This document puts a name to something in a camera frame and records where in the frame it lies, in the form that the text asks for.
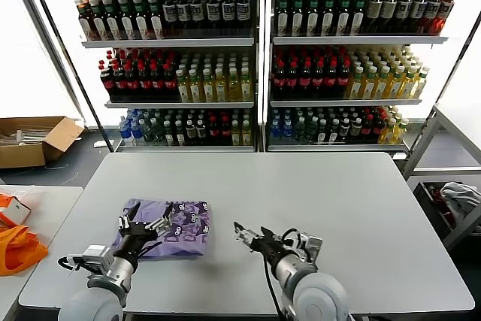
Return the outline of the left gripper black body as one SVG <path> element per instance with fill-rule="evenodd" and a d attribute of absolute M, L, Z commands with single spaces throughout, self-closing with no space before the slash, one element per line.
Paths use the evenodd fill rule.
<path fill-rule="evenodd" d="M 130 223 L 120 231 L 122 240 L 119 250 L 140 257 L 146 253 L 145 245 L 157 240 L 157 231 L 146 223 Z"/>

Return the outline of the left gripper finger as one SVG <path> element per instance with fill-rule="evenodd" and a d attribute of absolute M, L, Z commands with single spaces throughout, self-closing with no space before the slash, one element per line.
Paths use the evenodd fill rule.
<path fill-rule="evenodd" d="M 148 223 L 145 226 L 145 230 L 148 232 L 153 232 L 157 236 L 161 236 L 167 231 L 171 229 L 171 213 L 173 210 L 174 204 L 172 202 L 168 203 L 167 207 L 165 208 L 165 212 L 161 215 L 158 219 Z"/>
<path fill-rule="evenodd" d="M 125 214 L 119 216 L 119 228 L 128 229 L 138 212 L 141 203 L 138 202 L 134 207 L 129 208 Z"/>

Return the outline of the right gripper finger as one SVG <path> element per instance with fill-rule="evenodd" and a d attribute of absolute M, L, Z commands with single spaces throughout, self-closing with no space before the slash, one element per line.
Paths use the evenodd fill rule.
<path fill-rule="evenodd" d="M 264 244 L 275 244 L 279 242 L 279 236 L 273 233 L 270 229 L 265 228 L 264 226 L 261 227 L 262 232 L 262 242 Z"/>
<path fill-rule="evenodd" d="M 236 238 L 250 249 L 256 248 L 256 241 L 260 239 L 260 235 L 251 229 L 246 229 L 240 223 L 234 222 L 234 232 Z"/>

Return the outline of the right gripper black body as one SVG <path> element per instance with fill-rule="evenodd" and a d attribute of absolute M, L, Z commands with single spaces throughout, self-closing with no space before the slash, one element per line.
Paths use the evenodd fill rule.
<path fill-rule="evenodd" d="M 261 253 L 267 261 L 279 261 L 289 255 L 289 250 L 281 241 L 272 238 L 255 238 L 251 242 L 252 251 Z"/>

